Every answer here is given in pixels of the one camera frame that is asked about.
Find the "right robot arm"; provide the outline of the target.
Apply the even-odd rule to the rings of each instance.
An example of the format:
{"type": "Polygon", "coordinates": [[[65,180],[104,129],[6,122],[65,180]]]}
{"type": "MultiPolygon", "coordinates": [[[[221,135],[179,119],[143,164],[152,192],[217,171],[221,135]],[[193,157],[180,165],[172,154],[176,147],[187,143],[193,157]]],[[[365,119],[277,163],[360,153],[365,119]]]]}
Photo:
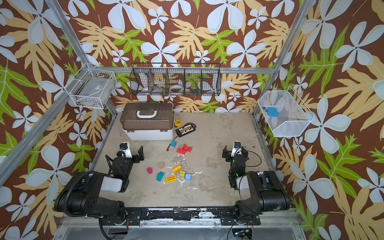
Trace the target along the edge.
{"type": "Polygon", "coordinates": [[[234,142],[231,150],[223,149],[222,158],[230,163],[230,187],[240,194],[243,190],[250,192],[250,197],[235,203],[237,218],[253,217],[264,212],[286,211],[291,206],[288,194],[274,171],[246,171],[249,151],[234,142]]]}

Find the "orange cylinder block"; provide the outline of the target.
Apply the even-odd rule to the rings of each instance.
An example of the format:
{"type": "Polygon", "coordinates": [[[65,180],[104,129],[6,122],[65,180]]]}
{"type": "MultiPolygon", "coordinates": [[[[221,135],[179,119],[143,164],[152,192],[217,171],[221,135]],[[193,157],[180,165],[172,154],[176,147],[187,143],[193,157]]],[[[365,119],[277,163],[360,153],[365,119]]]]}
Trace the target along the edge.
{"type": "Polygon", "coordinates": [[[172,172],[173,172],[174,174],[176,174],[177,172],[181,171],[182,169],[183,169],[182,166],[181,166],[181,165],[178,165],[178,166],[172,168],[172,172]]]}

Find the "red rectangular block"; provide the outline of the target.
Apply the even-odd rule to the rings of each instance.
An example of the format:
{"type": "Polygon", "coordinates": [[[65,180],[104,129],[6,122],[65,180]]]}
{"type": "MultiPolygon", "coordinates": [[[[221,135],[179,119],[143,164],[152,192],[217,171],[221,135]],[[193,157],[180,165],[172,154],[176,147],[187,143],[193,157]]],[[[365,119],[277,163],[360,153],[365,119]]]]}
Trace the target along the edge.
{"type": "Polygon", "coordinates": [[[181,154],[181,155],[185,155],[185,154],[187,153],[187,151],[184,150],[184,149],[178,148],[178,149],[177,149],[177,153],[178,153],[178,154],[181,154]]]}

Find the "yellow striped block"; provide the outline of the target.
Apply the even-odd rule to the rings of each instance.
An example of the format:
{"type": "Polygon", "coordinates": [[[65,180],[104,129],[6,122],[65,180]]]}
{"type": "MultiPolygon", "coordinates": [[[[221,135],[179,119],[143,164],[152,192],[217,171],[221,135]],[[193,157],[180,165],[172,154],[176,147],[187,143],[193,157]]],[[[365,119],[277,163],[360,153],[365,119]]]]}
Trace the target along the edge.
{"type": "Polygon", "coordinates": [[[177,180],[176,176],[166,177],[166,183],[172,183],[177,180]]]}

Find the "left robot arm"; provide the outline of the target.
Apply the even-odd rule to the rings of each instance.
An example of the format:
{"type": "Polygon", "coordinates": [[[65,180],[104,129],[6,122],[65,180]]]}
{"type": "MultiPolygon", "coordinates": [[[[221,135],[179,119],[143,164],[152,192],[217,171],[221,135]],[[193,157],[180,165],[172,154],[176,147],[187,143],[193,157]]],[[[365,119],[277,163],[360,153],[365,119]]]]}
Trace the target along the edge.
{"type": "Polygon", "coordinates": [[[54,210],[69,217],[112,218],[123,221],[126,217],[125,205],[121,201],[109,200],[100,192],[123,193],[130,180],[134,164],[145,159],[144,147],[132,155],[128,143],[120,144],[120,151],[112,159],[105,155],[109,171],[99,173],[88,171],[75,174],[55,200],[54,210]]]}

